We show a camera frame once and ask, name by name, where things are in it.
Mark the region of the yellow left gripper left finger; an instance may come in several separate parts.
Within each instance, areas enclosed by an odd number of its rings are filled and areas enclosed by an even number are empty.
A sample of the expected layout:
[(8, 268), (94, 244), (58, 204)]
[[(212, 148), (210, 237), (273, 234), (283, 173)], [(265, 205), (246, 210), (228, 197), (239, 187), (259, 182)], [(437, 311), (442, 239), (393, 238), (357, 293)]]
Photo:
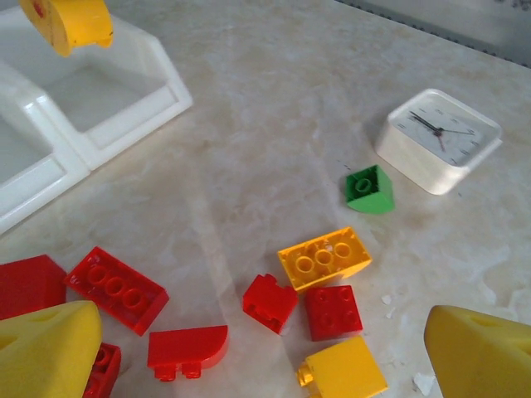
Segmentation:
[(83, 396), (101, 341), (100, 314), (91, 301), (2, 320), (1, 396)]

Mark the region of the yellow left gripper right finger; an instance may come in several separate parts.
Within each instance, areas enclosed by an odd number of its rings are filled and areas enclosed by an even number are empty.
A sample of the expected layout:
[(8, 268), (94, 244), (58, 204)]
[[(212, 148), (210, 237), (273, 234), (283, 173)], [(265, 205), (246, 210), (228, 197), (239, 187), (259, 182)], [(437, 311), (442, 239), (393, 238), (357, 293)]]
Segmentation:
[(529, 397), (530, 326), (437, 305), (424, 343), (444, 397)]

